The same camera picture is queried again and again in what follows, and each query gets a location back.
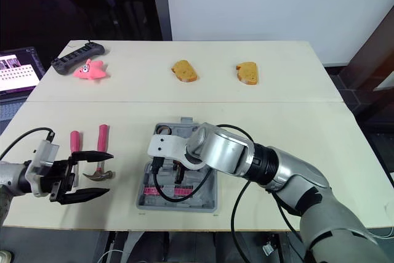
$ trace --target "plastic case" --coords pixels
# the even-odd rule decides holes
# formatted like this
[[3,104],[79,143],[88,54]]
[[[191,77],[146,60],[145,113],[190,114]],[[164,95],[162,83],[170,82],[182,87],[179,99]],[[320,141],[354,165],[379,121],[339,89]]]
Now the plastic case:
[[[157,124],[154,134],[163,126],[169,127],[172,135],[189,138],[199,125],[193,122],[193,118],[182,117],[180,123]],[[175,167],[176,165],[172,160],[164,160],[157,176],[162,191],[171,198],[181,198],[183,195],[187,195],[188,192],[191,192],[200,184],[209,170],[208,166],[197,171],[186,170],[182,183],[175,184],[177,175]],[[143,180],[138,192],[137,208],[162,211],[214,212],[217,209],[217,171],[212,171],[205,184],[191,198],[180,203],[171,203],[158,195],[153,183],[150,161],[145,166]]]

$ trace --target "wooden table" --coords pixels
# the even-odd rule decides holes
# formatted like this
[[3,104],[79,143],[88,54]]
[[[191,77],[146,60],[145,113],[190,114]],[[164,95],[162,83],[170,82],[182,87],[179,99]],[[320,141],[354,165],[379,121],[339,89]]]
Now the wooden table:
[[[393,225],[394,212],[387,211],[394,208],[393,188],[307,43],[99,43],[110,50],[102,58],[111,77],[99,82],[83,81],[60,76],[50,69],[0,137],[0,148],[4,149],[31,128],[47,126],[57,133],[54,144],[60,145],[57,155],[60,160],[70,154],[70,131],[83,132],[83,149],[91,150],[96,148],[99,124],[109,124],[108,152],[115,158],[108,160],[106,166],[116,172],[115,178],[96,183],[80,176],[79,185],[111,190],[87,203],[67,206],[50,203],[48,198],[21,196],[13,200],[5,225],[51,229],[229,230],[231,210],[245,180],[222,173],[218,173],[219,206],[214,213],[136,208],[154,126],[158,122],[179,122],[181,116],[192,116],[199,123],[237,125],[256,142],[278,147],[310,162],[328,178],[339,201],[365,226]],[[189,59],[199,74],[197,82],[184,84],[174,77],[170,67],[178,59]],[[245,86],[236,79],[235,64],[246,59],[259,65],[257,86]],[[295,68],[308,78],[297,75]],[[5,160],[31,159],[32,151],[44,137],[40,133],[29,136]],[[79,173],[90,174],[94,169],[95,164],[81,163]],[[298,228],[299,218],[288,217]],[[253,231],[287,230],[273,198],[256,184],[246,190],[239,204],[235,227]]]

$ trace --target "toast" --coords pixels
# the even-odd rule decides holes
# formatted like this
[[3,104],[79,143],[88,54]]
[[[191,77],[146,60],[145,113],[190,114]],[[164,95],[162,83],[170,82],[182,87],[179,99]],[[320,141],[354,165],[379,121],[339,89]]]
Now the toast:
[[244,84],[257,84],[259,74],[255,62],[243,62],[236,66],[237,77]]
[[197,80],[197,73],[186,60],[176,62],[171,70],[175,73],[178,79],[184,83],[190,83]]

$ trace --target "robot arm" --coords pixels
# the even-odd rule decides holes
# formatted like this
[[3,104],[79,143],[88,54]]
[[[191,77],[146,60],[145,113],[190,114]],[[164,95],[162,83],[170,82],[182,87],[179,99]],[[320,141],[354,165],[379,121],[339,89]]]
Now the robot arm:
[[206,164],[258,183],[301,217],[300,234],[316,262],[390,262],[360,220],[337,201],[323,174],[280,149],[204,123],[188,139],[154,135],[148,154],[188,169]]
[[71,168],[78,161],[98,162],[112,158],[97,151],[73,152],[67,160],[55,161],[58,146],[43,140],[32,161],[23,164],[0,161],[0,226],[7,217],[13,197],[32,193],[35,197],[49,195],[50,201],[60,204],[82,203],[108,192],[105,188],[71,190],[74,174]]

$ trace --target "pink handle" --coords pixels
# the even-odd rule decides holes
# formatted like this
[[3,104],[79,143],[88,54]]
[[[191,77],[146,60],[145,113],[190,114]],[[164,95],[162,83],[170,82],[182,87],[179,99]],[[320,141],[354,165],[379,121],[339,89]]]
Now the pink handle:
[[79,146],[79,132],[72,131],[70,134],[70,149],[71,153],[75,151],[81,151],[81,147]]
[[107,141],[108,141],[108,126],[102,124],[99,128],[97,151],[107,152]]

